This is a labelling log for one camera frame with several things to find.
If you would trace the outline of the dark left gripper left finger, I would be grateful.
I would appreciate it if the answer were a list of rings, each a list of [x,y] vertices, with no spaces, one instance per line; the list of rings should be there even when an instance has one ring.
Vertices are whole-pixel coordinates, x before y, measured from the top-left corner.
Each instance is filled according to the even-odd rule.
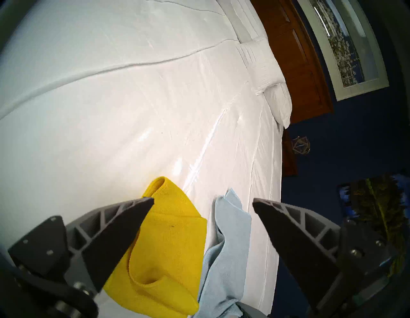
[[[100,292],[153,206],[153,198],[143,197],[97,208],[66,225],[72,254],[66,282]]]

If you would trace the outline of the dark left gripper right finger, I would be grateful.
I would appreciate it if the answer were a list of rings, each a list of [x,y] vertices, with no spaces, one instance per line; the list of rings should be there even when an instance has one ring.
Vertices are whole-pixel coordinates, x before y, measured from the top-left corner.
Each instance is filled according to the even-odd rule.
[[[310,305],[311,316],[332,316],[325,303],[340,280],[337,265],[340,225],[305,208],[254,198],[253,209],[270,241],[297,281]]]

